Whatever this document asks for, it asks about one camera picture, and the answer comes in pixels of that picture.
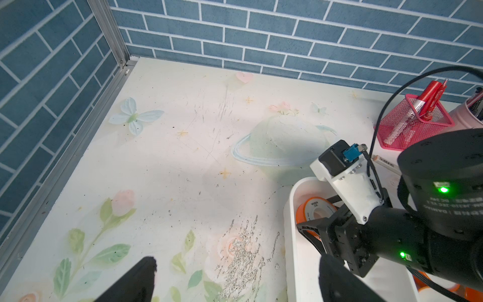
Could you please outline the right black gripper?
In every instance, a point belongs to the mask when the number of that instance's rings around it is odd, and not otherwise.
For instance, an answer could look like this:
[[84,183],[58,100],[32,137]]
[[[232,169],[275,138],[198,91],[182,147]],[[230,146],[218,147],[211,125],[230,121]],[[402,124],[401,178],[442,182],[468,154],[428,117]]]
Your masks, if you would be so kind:
[[328,218],[296,226],[320,254],[328,254],[341,264],[347,263],[348,269],[358,277],[366,277],[377,262],[377,255],[363,241],[361,225],[345,205]]

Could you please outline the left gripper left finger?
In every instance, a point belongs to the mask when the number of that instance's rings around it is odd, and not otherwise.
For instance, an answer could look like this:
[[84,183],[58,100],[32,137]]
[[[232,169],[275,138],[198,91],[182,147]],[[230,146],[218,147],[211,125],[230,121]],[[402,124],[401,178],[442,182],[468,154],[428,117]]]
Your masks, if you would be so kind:
[[95,299],[95,302],[152,301],[156,272],[155,258],[144,257]]

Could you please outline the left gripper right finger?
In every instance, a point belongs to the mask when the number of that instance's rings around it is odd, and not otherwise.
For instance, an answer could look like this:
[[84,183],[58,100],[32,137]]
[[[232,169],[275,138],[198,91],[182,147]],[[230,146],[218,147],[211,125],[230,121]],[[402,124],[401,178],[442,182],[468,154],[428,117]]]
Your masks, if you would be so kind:
[[322,254],[320,258],[319,288],[323,301],[384,301],[328,254]]

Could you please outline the white plastic storage box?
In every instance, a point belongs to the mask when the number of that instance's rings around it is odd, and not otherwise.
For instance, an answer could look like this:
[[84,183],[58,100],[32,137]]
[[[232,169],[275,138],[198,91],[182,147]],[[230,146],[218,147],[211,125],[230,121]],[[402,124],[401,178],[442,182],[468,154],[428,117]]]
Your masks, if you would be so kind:
[[[328,182],[306,177],[292,188],[284,207],[286,271],[289,301],[322,301],[319,288],[320,253],[296,227],[296,210],[306,200],[336,195]],[[411,273],[402,265],[380,258],[368,275],[362,278],[371,290],[385,301],[419,301]]]

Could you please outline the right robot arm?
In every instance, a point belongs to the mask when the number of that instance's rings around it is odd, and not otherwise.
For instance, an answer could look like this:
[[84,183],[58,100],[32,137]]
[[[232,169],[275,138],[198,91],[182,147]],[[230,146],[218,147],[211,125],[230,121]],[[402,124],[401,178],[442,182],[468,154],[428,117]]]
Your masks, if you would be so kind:
[[482,130],[447,132],[397,158],[395,208],[367,147],[340,140],[311,169],[342,202],[327,217],[298,223],[322,255],[364,277],[380,258],[482,289]]

